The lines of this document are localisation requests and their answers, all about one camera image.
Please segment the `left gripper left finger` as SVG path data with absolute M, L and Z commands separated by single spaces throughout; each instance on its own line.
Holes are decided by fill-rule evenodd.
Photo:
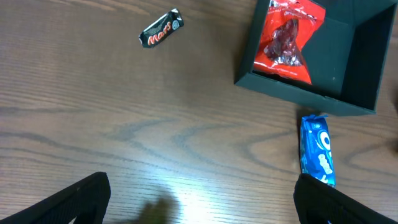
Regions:
M 33 206 L 1 220 L 1 224 L 102 224 L 111 196 L 108 176 L 95 172 Z

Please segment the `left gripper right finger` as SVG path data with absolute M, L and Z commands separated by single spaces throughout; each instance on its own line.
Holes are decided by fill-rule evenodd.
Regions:
M 293 198 L 300 223 L 397 224 L 308 174 L 299 175 Z

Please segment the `red Hacks candy bag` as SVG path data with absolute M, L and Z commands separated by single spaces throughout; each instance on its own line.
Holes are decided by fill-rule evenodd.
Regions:
M 254 70 L 311 84 L 302 49 L 324 22 L 326 9 L 311 0 L 269 4 Z

